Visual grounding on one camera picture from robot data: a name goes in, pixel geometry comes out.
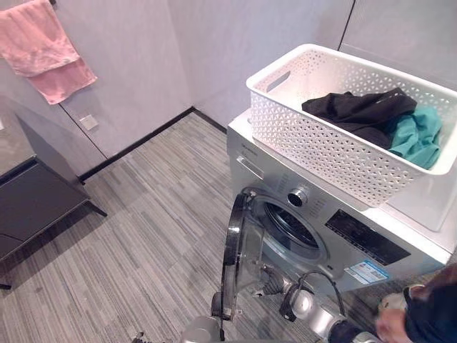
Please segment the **black clothing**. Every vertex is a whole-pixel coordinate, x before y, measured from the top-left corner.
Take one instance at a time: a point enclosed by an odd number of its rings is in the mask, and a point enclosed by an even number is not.
[[[434,289],[426,302],[412,299],[405,329],[414,343],[456,343],[457,284]]]
[[[302,103],[301,108],[384,149],[392,143],[389,122],[416,108],[417,103],[399,88],[386,93],[354,96],[330,93]]]

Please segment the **laundry basket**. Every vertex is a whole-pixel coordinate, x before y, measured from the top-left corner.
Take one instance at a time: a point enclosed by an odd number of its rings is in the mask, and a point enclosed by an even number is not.
[[[418,77],[313,44],[299,46],[247,80],[254,139],[369,206],[415,179],[449,172],[457,157],[457,92]],[[424,169],[301,110],[328,93],[360,96],[400,87],[432,106],[443,122],[441,155]]]

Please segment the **teal clothing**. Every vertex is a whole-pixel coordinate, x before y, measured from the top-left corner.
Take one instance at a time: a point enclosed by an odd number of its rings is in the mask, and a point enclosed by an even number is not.
[[[438,133],[441,120],[433,107],[417,107],[396,122],[390,152],[425,169],[430,169],[440,155]]]

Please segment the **front-loading washing machine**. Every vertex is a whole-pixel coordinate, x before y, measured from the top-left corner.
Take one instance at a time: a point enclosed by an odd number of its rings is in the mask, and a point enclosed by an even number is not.
[[[434,220],[428,215],[421,221],[434,204],[425,196],[436,185],[419,184],[392,204],[367,207],[255,141],[248,118],[246,111],[227,131],[236,198],[222,280],[228,298],[256,281],[261,262],[292,279],[317,269],[346,291],[432,272],[451,258],[457,242],[456,168],[444,182],[446,192],[439,192],[441,210],[433,211]],[[319,275],[308,283],[331,291]]]

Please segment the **open washer door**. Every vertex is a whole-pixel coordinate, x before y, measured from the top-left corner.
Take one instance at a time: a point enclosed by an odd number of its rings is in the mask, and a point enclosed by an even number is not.
[[[260,281],[263,227],[251,215],[250,203],[255,193],[238,194],[228,223],[221,291],[216,293],[211,313],[232,320],[236,296],[248,285]]]

